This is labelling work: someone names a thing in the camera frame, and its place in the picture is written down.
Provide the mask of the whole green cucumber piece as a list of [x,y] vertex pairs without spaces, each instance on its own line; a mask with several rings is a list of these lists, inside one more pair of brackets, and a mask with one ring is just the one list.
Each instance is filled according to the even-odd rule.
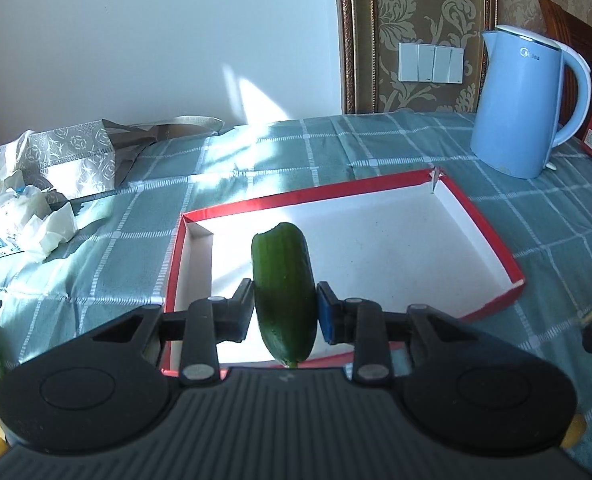
[[305,236],[281,222],[251,242],[255,305],[262,340],[273,358],[296,368],[317,336],[317,291]]

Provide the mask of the green tomato with stem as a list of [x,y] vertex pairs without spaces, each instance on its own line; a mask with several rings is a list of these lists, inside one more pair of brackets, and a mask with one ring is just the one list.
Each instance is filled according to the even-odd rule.
[[571,419],[560,447],[568,450],[569,448],[578,445],[585,434],[586,428],[588,428],[588,423],[586,422],[585,417],[580,413],[575,414]]

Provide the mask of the red cardboard box tray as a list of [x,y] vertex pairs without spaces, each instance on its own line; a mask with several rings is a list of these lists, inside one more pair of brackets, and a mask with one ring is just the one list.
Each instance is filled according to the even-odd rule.
[[524,273],[491,224],[440,169],[305,188],[182,214],[167,311],[231,297],[251,277],[251,241],[282,222],[305,234],[314,277],[387,312],[428,304],[477,321],[514,302]]

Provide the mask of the silver patterned gift bag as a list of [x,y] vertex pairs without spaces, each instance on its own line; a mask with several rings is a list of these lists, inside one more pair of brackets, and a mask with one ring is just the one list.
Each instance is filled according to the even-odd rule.
[[215,117],[182,115],[161,122],[121,125],[108,119],[27,132],[10,157],[27,184],[69,200],[110,192],[125,180],[140,154],[162,141],[219,133]]

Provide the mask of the teal checked tablecloth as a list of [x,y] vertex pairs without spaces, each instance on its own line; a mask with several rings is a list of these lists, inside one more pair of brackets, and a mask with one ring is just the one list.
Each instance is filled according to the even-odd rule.
[[471,153],[470,113],[397,110],[236,127],[147,148],[116,192],[74,203],[81,229],[46,260],[0,259],[7,366],[142,304],[159,304],[181,214],[298,188],[439,167],[501,236],[526,286],[482,330],[555,363],[588,423],[572,458],[592,470],[592,158],[571,140],[550,170],[513,179]]

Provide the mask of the white tissue pack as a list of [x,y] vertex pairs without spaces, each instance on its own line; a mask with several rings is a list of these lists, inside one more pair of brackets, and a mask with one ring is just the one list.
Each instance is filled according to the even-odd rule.
[[0,147],[0,258],[23,252],[42,262],[78,232],[72,205],[53,208],[52,191],[29,182],[30,173],[20,168],[28,153],[30,130]]

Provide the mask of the blue electric kettle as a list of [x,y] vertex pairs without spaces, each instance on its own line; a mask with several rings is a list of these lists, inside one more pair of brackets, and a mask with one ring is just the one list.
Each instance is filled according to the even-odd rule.
[[[588,116],[591,69],[572,47],[512,25],[485,30],[486,78],[474,118],[471,151],[492,169],[518,179],[538,177],[553,148],[570,140]],[[565,70],[578,97],[559,123]]]

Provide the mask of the white wall switch panel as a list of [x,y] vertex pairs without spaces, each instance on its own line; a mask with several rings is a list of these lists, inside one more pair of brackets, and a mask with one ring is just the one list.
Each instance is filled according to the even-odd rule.
[[400,42],[398,79],[401,82],[463,84],[464,58],[462,48]]

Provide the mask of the gold ornate wall frame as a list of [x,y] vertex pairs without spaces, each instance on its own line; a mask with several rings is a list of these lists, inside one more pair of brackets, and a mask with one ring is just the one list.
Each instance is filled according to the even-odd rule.
[[[337,0],[341,89],[346,113],[476,109],[486,73],[481,34],[497,20],[497,0]],[[399,79],[399,45],[464,51],[459,84]]]

